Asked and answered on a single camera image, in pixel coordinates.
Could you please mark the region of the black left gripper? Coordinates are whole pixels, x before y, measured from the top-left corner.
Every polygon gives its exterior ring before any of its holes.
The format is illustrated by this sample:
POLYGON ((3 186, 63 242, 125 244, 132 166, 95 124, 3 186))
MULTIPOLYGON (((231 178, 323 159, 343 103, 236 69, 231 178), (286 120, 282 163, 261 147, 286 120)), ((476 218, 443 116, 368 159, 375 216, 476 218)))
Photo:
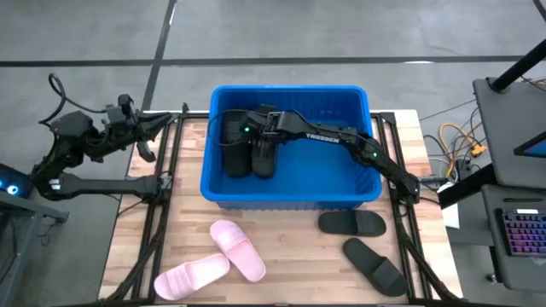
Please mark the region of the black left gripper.
POLYGON ((121 148, 136 142, 140 157, 148 163, 155 162, 155 153, 150 149, 148 142, 142 142, 140 127, 142 130, 160 130, 170 123, 172 114, 136 113, 133 106, 107 106, 106 111, 102 143, 111 148, 121 148))

